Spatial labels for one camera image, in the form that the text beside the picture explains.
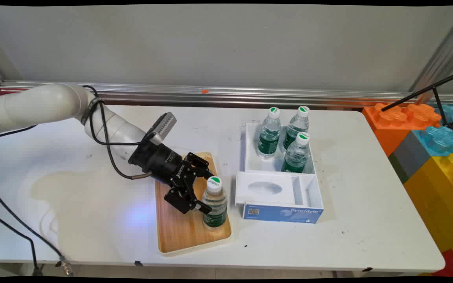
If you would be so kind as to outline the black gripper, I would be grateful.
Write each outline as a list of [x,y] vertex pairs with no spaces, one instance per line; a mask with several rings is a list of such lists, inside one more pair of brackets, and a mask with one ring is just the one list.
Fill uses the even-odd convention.
[[165,146],[155,145],[150,140],[144,140],[128,160],[131,165],[139,166],[142,172],[151,172],[151,177],[169,185],[169,191],[164,199],[183,214],[197,209],[203,214],[209,214],[212,208],[198,200],[193,184],[187,183],[183,175],[194,175],[209,179],[214,174],[209,169],[209,162],[194,153],[185,158]]

